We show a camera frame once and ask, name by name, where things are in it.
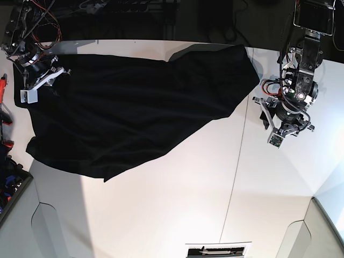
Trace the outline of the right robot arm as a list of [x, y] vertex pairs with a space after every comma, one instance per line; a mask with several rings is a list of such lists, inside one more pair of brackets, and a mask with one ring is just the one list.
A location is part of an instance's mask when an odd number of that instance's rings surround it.
[[52, 14], [55, 1], [18, 1], [5, 27], [1, 50], [23, 77], [24, 89], [51, 86], [70, 69], [57, 66], [58, 57], [49, 52], [62, 40], [57, 18]]

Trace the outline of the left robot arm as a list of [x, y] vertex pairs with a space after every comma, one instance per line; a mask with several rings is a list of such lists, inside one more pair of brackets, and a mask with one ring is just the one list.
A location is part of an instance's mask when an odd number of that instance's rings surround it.
[[280, 147], [289, 136], [314, 130], [307, 113], [318, 96], [315, 70], [323, 61], [320, 38], [334, 32], [335, 1], [296, 1], [293, 25], [304, 30], [298, 46], [281, 44], [277, 63], [279, 77], [266, 79], [261, 89], [267, 98], [253, 97], [260, 105], [260, 119], [271, 129], [268, 143]]

